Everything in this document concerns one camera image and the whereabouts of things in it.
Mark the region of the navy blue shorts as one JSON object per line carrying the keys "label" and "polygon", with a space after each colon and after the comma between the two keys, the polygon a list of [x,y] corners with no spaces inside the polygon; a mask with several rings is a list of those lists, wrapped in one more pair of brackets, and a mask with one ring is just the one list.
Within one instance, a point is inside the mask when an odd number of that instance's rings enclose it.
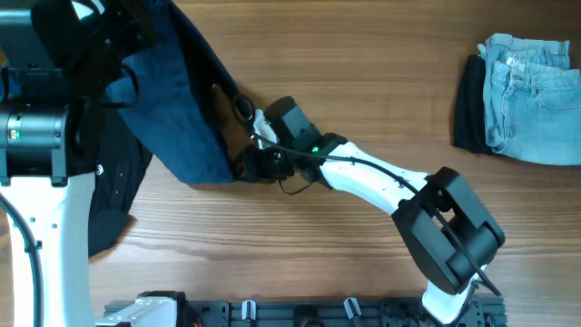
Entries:
{"label": "navy blue shorts", "polygon": [[240,91],[201,32],[172,1],[143,2],[158,35],[154,45],[124,59],[137,81],[119,79],[107,88],[137,137],[182,183],[232,183],[227,145],[213,107],[212,88],[227,97]]}

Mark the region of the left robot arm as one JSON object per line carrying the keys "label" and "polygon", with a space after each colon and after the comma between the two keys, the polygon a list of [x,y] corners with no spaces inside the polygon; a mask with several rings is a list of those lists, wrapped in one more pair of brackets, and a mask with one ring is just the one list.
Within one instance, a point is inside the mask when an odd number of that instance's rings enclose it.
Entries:
{"label": "left robot arm", "polygon": [[1,4],[1,206],[11,220],[18,326],[94,324],[88,221],[104,116],[136,106],[109,84],[156,40],[139,1]]}

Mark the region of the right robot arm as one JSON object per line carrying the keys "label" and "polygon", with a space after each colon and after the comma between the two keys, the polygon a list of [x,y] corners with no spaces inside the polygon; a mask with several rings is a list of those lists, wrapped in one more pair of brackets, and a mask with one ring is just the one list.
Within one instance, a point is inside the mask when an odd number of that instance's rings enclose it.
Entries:
{"label": "right robot arm", "polygon": [[321,133],[290,96],[259,110],[238,94],[232,110],[251,139],[241,154],[245,181],[282,183],[298,173],[307,185],[353,194],[391,217],[428,280],[421,304],[438,324],[457,324],[480,286],[500,294],[485,270],[506,236],[457,171],[414,172],[366,154],[344,136]]}

